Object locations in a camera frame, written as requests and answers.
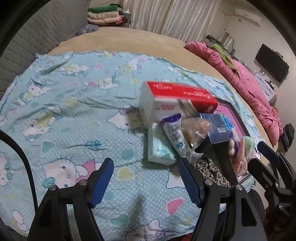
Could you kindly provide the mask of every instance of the red and white box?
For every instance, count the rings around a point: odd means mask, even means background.
[[[185,119],[197,117],[198,113],[213,113],[217,106],[218,101],[205,89],[164,82],[145,82],[139,100],[146,128],[173,114],[181,113]]]

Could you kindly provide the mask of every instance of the television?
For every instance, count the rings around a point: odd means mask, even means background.
[[[255,58],[278,82],[282,82],[289,72],[289,65],[279,53],[262,44]]]

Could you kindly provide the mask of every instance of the bed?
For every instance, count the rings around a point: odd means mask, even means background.
[[[27,155],[39,203],[50,185],[74,185],[105,157],[114,160],[103,202],[94,209],[105,240],[168,240],[192,232],[199,215],[177,167],[146,161],[147,133],[137,110],[146,80],[208,89],[235,106],[256,141],[263,138],[271,146],[248,104],[177,39],[103,27],[38,55],[6,90],[1,129]],[[4,144],[0,148],[0,216],[26,236],[34,217],[28,178],[17,155]],[[251,182],[245,183],[247,189]],[[75,227],[71,207],[69,219]],[[71,231],[79,239],[77,229]]]

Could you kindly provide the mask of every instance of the red label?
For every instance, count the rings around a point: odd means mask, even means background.
[[[213,113],[218,101],[205,89],[172,83],[147,81],[154,98],[191,100],[192,105],[200,113]],[[173,106],[163,105],[163,110],[172,110]]]

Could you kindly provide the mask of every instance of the tissue pack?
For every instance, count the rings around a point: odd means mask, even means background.
[[[176,153],[161,124],[153,123],[148,128],[148,161],[164,165],[176,162]]]

